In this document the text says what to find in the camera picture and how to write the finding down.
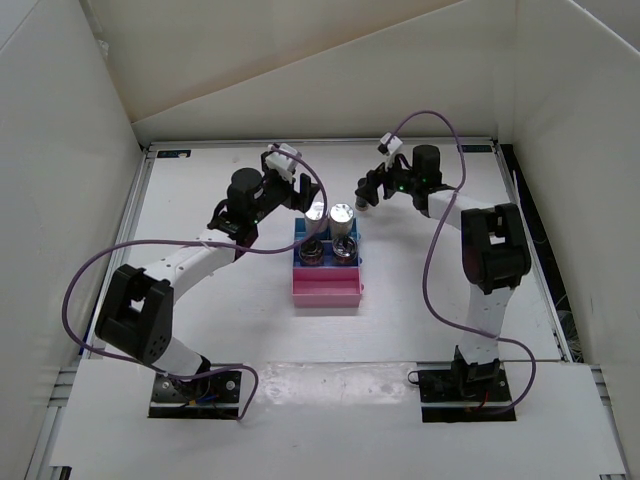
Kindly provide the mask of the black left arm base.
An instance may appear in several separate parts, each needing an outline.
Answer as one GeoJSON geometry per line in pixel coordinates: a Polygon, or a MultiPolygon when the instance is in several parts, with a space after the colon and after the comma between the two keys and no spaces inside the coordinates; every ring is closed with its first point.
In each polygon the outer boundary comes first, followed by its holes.
{"type": "Polygon", "coordinates": [[[239,416],[242,372],[237,365],[201,380],[180,383],[156,374],[147,417],[175,420],[236,420],[239,416]]]}

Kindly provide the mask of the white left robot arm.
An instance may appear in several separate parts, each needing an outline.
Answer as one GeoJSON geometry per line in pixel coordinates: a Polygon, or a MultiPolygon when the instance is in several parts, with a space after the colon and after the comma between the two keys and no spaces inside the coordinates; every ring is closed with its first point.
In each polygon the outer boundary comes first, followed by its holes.
{"type": "Polygon", "coordinates": [[[95,326],[96,336],[131,361],[175,378],[188,400],[206,395],[209,362],[173,334],[175,303],[215,271],[253,252],[258,225],[280,206],[306,212],[324,191],[312,170],[297,174],[301,155],[272,144],[260,169],[233,173],[225,198],[193,241],[143,267],[125,264],[113,274],[95,326]]]}

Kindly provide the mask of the small black-cap spice bottle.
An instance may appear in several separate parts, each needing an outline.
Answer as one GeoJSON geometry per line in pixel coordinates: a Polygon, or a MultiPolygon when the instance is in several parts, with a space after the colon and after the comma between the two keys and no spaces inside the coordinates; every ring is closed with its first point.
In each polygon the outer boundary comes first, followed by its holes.
{"type": "Polygon", "coordinates": [[[372,205],[363,197],[357,196],[355,200],[355,209],[359,212],[365,212],[370,209],[372,205]]]}

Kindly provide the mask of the silver-lid salt bottle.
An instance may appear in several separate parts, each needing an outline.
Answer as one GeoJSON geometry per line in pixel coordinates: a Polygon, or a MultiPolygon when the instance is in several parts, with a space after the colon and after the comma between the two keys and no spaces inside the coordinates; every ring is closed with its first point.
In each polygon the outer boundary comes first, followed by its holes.
{"type": "Polygon", "coordinates": [[[347,236],[351,233],[354,221],[354,210],[347,203],[336,203],[328,215],[328,224],[331,239],[347,236]]]}
{"type": "Polygon", "coordinates": [[[319,236],[326,232],[328,225],[324,208],[325,204],[323,201],[315,201],[304,214],[305,231],[307,234],[314,233],[316,236],[319,236]]]}

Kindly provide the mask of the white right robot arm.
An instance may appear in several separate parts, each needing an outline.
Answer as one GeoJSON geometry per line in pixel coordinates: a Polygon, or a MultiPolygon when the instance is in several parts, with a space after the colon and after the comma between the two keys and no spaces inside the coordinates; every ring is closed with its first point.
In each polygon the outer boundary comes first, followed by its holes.
{"type": "Polygon", "coordinates": [[[531,257],[517,205],[492,205],[460,194],[442,181],[440,150],[419,145],[408,161],[397,148],[381,144],[385,160],[358,181],[356,205],[375,207],[396,193],[411,197],[422,215],[460,232],[461,261],[470,284],[466,323],[456,346],[449,387],[470,400],[500,368],[498,343],[506,308],[531,268],[531,257]]]}

